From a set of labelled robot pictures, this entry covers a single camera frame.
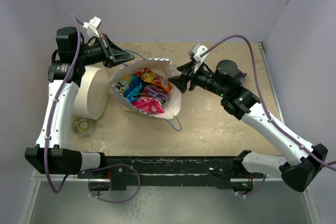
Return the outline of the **blue checkered paper bag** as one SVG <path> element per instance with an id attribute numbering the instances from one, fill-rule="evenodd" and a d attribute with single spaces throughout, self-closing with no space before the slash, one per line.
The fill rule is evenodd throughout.
<path id="1" fill-rule="evenodd" d="M 154 72 L 158 73 L 159 75 L 161 75 L 166 79 L 172 77 L 175 75 L 172 66 L 172 60 L 169 58 L 160 58 L 160 57 L 146 58 L 132 50 L 126 50 L 126 52 L 130 53 L 133 56 L 134 55 L 140 56 L 140 59 L 132 63 L 123 64 L 123 66 L 111 76 L 109 83 L 111 87 L 111 93 L 113 94 L 114 99 L 126 111 L 162 119 L 167 121 L 169 124 L 172 124 L 170 120 L 178 119 L 177 115 L 181 110 L 181 102 L 182 102 L 181 92 L 175 86 L 172 87 L 172 90 L 168 95 L 168 100 L 163 104 L 164 112 L 161 114 L 158 113 L 148 114 L 140 109 L 137 109 L 131 104 L 131 102 L 129 102 L 126 99 L 126 97 L 124 97 L 124 95 L 116 87 L 117 82 L 121 81 L 124 77 L 134 74 L 146 67 L 148 67 L 149 69 L 153 70 Z"/>

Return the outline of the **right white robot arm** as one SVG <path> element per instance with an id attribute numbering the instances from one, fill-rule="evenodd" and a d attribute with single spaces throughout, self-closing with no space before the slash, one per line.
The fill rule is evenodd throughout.
<path id="1" fill-rule="evenodd" d="M 291 189 L 305 191 L 321 171 L 327 148 L 305 141 L 276 117 L 267 115 L 260 99 L 241 84 L 242 72 L 235 62 L 221 60 L 214 72 L 206 64 L 195 68 L 193 61 L 179 66 L 181 74 L 170 77 L 169 82 L 182 93 L 201 87 L 220 96 L 221 106 L 228 114 L 255 129 L 281 153 L 269 156 L 242 151 L 233 161 L 234 173 L 238 177 L 250 173 L 279 177 Z"/>

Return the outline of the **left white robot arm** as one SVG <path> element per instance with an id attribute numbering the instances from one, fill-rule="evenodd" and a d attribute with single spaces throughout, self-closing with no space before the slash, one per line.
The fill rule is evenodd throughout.
<path id="1" fill-rule="evenodd" d="M 101 153 L 70 150 L 69 130 L 75 98 L 85 67 L 103 63 L 112 68 L 134 59 L 134 55 L 116 46 L 105 34 L 89 45 L 76 27 L 56 32 L 57 49 L 48 68 L 48 105 L 40 135 L 34 147 L 25 150 L 26 160 L 41 174 L 72 175 L 89 169 L 96 178 L 108 172 Z"/>

